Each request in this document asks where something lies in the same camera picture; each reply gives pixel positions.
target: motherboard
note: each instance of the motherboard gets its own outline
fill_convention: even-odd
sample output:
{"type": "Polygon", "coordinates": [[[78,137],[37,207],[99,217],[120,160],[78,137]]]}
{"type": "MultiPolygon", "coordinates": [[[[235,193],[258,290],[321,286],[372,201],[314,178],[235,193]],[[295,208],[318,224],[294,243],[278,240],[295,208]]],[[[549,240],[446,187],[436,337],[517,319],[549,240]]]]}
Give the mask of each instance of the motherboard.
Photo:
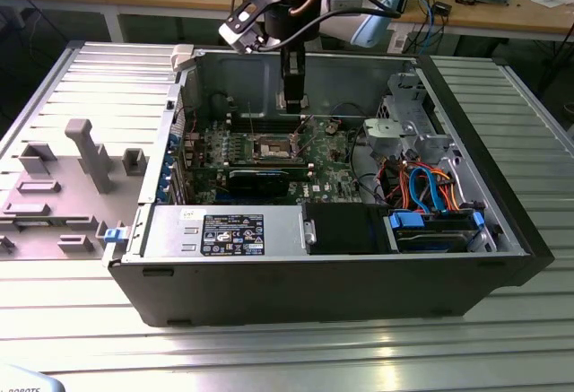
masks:
{"type": "Polygon", "coordinates": [[[187,200],[194,205],[360,202],[349,165],[354,131],[334,118],[236,118],[187,135],[187,200]]]}

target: sticker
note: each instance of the sticker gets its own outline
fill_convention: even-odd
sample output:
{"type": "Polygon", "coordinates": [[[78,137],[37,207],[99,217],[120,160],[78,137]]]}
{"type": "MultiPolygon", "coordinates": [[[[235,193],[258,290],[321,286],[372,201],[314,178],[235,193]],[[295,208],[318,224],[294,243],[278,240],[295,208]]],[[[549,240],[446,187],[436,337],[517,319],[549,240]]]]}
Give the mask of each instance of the sticker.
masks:
{"type": "Polygon", "coordinates": [[[262,256],[265,254],[263,215],[205,215],[203,213],[203,216],[202,255],[262,256]]]}
{"type": "Polygon", "coordinates": [[[205,210],[196,210],[196,209],[191,209],[191,208],[184,208],[179,213],[179,219],[180,220],[203,220],[205,213],[206,213],[205,210]]]}

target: metal slat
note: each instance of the metal slat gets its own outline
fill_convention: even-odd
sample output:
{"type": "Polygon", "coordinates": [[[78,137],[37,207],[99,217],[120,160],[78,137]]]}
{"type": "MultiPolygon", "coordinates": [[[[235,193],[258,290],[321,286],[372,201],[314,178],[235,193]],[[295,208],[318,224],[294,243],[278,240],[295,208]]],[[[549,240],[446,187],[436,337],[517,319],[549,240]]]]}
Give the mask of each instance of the metal slat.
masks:
{"type": "Polygon", "coordinates": [[[170,84],[154,84],[149,81],[145,84],[137,83],[89,83],[89,82],[64,82],[56,87],[56,91],[75,91],[82,93],[98,93],[106,91],[108,93],[140,93],[140,94],[168,94],[170,84]]]}
{"type": "Polygon", "coordinates": [[[506,136],[481,136],[487,148],[507,148],[517,150],[558,150],[564,151],[563,145],[556,138],[517,138],[506,136]]]}
{"type": "Polygon", "coordinates": [[[496,116],[490,114],[473,114],[466,113],[468,119],[473,125],[488,125],[488,126],[536,126],[546,127],[542,120],[537,115],[501,115],[496,116]]]}
{"type": "Polygon", "coordinates": [[[70,82],[87,82],[87,83],[157,83],[157,84],[173,84],[175,76],[168,74],[83,74],[69,72],[64,75],[62,81],[70,82]]]}
{"type": "Polygon", "coordinates": [[[574,199],[527,199],[522,205],[530,211],[574,211],[574,199]]]}
{"type": "Polygon", "coordinates": [[[528,215],[538,230],[570,229],[574,223],[574,211],[530,211],[528,215]]]}
{"type": "Polygon", "coordinates": [[[517,194],[562,194],[574,196],[572,178],[517,179],[508,178],[510,186],[517,194]]]}
{"type": "MultiPolygon", "coordinates": [[[[115,128],[108,129],[103,127],[94,127],[90,133],[93,142],[96,144],[106,143],[153,143],[156,138],[155,129],[127,129],[115,128]]],[[[62,128],[38,127],[23,130],[19,139],[23,142],[35,143],[68,143],[73,142],[67,138],[62,128]]]]}
{"type": "Polygon", "coordinates": [[[461,103],[460,106],[467,113],[487,114],[495,119],[499,114],[508,114],[516,116],[535,116],[536,113],[529,107],[522,105],[496,105],[488,106],[484,103],[461,103]]]}
{"type": "Polygon", "coordinates": [[[565,163],[539,164],[515,163],[497,160],[500,170],[505,177],[546,177],[574,179],[574,161],[565,163]]]}
{"type": "Polygon", "coordinates": [[[86,106],[82,103],[47,103],[42,107],[41,115],[65,115],[75,116],[81,113],[85,116],[110,116],[115,117],[159,117],[164,110],[164,105],[126,105],[121,103],[104,103],[97,107],[86,106]]]}
{"type": "Polygon", "coordinates": [[[483,85],[451,85],[450,90],[457,94],[480,94],[480,95],[501,95],[501,96],[516,96],[517,91],[507,83],[506,87],[494,86],[486,91],[483,85]]]}
{"type": "Polygon", "coordinates": [[[85,45],[80,54],[104,54],[107,56],[154,56],[171,58],[173,47],[114,47],[100,45],[85,45]]]}
{"type": "Polygon", "coordinates": [[[473,78],[501,78],[502,74],[498,69],[459,69],[441,68],[439,72],[443,76],[468,76],[473,78]]]}
{"type": "Polygon", "coordinates": [[[437,62],[437,67],[442,69],[456,68],[456,69],[472,69],[472,70],[485,70],[498,71],[499,68],[492,62],[492,60],[476,61],[472,60],[440,60],[437,62]]]}
{"type": "Polygon", "coordinates": [[[71,64],[68,69],[69,72],[80,72],[80,73],[95,73],[95,74],[109,74],[109,73],[120,73],[120,74],[173,74],[171,65],[109,65],[109,64],[87,64],[87,63],[75,63],[71,64]]]}
{"type": "MultiPolygon", "coordinates": [[[[19,156],[22,154],[27,145],[27,142],[16,140],[13,147],[11,147],[9,150],[9,153],[11,155],[19,156]]],[[[141,148],[143,153],[148,157],[153,152],[153,143],[106,142],[104,145],[106,147],[106,152],[110,157],[122,157],[127,148],[141,148]]],[[[56,141],[50,141],[50,150],[52,150],[52,153],[56,156],[75,157],[79,155],[77,147],[71,140],[57,139],[56,141]]]]}
{"type": "Polygon", "coordinates": [[[494,125],[474,125],[478,135],[496,135],[511,137],[542,137],[554,138],[552,133],[545,126],[494,126],[494,125]]]}
{"type": "Polygon", "coordinates": [[[496,86],[508,86],[509,81],[505,78],[501,77],[493,77],[493,78],[475,78],[473,76],[445,76],[444,80],[447,84],[452,86],[458,85],[481,85],[484,86],[485,83],[489,85],[496,85],[496,86]]]}
{"type": "MultiPolygon", "coordinates": [[[[34,118],[30,127],[61,127],[67,126],[71,116],[60,115],[39,115],[34,118]]],[[[91,124],[101,128],[125,128],[125,129],[153,129],[160,124],[158,117],[118,117],[114,116],[93,116],[89,114],[77,113],[74,118],[88,118],[91,124]]]]}
{"type": "Polygon", "coordinates": [[[520,161],[523,163],[553,163],[555,161],[569,161],[572,156],[566,150],[539,150],[529,149],[527,154],[517,152],[512,148],[489,148],[493,158],[500,161],[520,161]]]}
{"type": "Polygon", "coordinates": [[[459,102],[461,102],[461,105],[465,105],[467,103],[473,103],[473,104],[481,103],[485,107],[497,107],[498,105],[520,105],[522,107],[527,107],[527,105],[524,102],[524,99],[522,99],[522,97],[518,96],[517,94],[514,96],[511,95],[501,96],[496,94],[490,95],[486,91],[483,94],[455,93],[455,97],[459,102]]]}
{"type": "Polygon", "coordinates": [[[85,103],[100,105],[104,103],[122,103],[133,105],[165,105],[165,94],[136,93],[77,93],[55,92],[48,99],[49,103],[85,103]]]}
{"type": "Polygon", "coordinates": [[[548,244],[554,248],[574,248],[574,229],[568,230],[541,230],[541,235],[548,244]]]}
{"type": "Polygon", "coordinates": [[[106,64],[106,65],[158,65],[171,68],[171,61],[165,56],[126,56],[121,54],[82,54],[80,53],[74,63],[78,64],[106,64]]]}

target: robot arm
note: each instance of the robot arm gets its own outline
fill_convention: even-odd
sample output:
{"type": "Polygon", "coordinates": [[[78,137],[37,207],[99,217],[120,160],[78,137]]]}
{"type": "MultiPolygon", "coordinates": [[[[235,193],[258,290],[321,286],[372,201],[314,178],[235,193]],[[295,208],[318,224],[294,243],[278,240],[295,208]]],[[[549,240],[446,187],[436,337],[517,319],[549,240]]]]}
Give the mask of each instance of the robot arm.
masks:
{"type": "Polygon", "coordinates": [[[321,23],[345,15],[343,22],[337,19],[330,24],[335,27],[326,33],[350,42],[356,37],[356,31],[362,31],[363,36],[367,32],[367,36],[372,37],[381,30],[381,24],[373,29],[374,24],[370,24],[365,15],[384,17],[387,22],[389,18],[398,18],[400,13],[382,3],[394,1],[368,0],[370,7],[363,7],[363,0],[246,0],[230,14],[219,32],[240,54],[281,51],[283,96],[280,100],[284,101],[288,113],[299,113],[304,99],[305,42],[318,36],[321,23]],[[263,29],[256,23],[259,16],[265,20],[263,29]]]}

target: blue latch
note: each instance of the blue latch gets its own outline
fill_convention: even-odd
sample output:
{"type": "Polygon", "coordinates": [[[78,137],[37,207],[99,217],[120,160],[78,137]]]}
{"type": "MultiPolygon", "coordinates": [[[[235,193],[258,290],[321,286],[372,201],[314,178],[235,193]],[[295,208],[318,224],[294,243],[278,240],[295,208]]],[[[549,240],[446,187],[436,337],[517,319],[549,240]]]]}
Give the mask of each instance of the blue latch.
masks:
{"type": "Polygon", "coordinates": [[[424,228],[424,220],[419,213],[398,212],[390,217],[391,228],[424,228]]]}
{"type": "Polygon", "coordinates": [[[104,233],[104,242],[118,243],[126,242],[129,240],[129,228],[110,228],[104,233]]]}
{"type": "Polygon", "coordinates": [[[473,219],[474,219],[474,222],[476,223],[476,226],[478,226],[479,229],[482,229],[484,227],[483,215],[480,214],[478,211],[475,211],[473,213],[473,219]]]}

